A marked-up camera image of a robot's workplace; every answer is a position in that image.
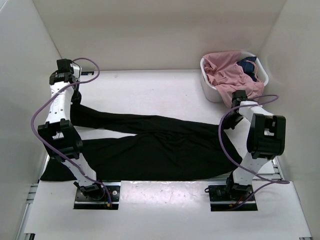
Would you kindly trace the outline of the black trousers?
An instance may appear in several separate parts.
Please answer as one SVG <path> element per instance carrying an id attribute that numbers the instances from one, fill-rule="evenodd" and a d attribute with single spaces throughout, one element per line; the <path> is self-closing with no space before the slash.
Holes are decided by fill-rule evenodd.
<path id="1" fill-rule="evenodd" d="M 192 181 L 235 170 L 225 155 L 218 126 L 158 115 L 100 112 L 81 104 L 70 110 L 77 127 L 124 134 L 121 138 L 86 139 L 82 155 L 105 181 Z M 222 140 L 237 163 L 242 157 L 225 133 Z"/>

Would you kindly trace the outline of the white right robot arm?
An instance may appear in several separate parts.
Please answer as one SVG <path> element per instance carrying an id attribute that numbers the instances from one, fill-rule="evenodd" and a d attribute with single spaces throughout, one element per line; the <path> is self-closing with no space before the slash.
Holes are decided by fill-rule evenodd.
<path id="1" fill-rule="evenodd" d="M 237 163 L 227 152 L 222 133 L 234 129 L 243 118 L 250 122 L 246 139 L 247 153 L 241 163 Z M 283 154 L 286 118 L 264 110 L 257 102 L 249 99 L 244 90 L 236 90 L 232 93 L 231 109 L 220 120 L 218 137 L 224 154 L 236 165 L 226 180 L 224 193 L 230 200 L 245 198 L 250 194 L 252 181 L 260 169 Z"/>

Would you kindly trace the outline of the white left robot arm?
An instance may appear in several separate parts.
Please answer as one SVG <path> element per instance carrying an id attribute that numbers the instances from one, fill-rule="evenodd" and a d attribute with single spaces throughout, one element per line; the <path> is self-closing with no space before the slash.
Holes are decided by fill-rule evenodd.
<path id="1" fill-rule="evenodd" d="M 83 142 L 71 122 L 71 107 L 79 104 L 82 95 L 79 82 L 82 68 L 70 59 L 58 59 L 57 70 L 49 77 L 51 96 L 45 123 L 37 127 L 37 133 L 45 141 L 45 149 L 52 160 L 60 163 L 75 177 L 77 190 L 94 201 L 106 196 L 105 188 L 95 177 L 89 179 L 78 160 L 83 150 Z"/>

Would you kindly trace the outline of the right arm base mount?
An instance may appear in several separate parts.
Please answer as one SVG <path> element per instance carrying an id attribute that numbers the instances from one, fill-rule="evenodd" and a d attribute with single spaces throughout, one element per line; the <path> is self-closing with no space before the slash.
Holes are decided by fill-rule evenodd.
<path id="1" fill-rule="evenodd" d="M 228 193 L 226 185 L 209 185 L 204 189 L 204 192 L 209 196 L 211 212 L 258 210 L 255 197 L 249 199 L 253 193 L 252 186 L 244 192 Z"/>

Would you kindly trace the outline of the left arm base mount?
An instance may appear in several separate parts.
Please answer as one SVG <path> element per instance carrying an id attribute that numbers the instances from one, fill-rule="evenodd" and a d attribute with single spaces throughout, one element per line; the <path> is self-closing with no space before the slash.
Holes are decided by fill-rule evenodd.
<path id="1" fill-rule="evenodd" d="M 118 210 L 121 195 L 120 182 L 105 182 L 106 191 L 96 183 L 81 186 L 78 182 L 76 186 L 73 208 L 75 210 Z"/>

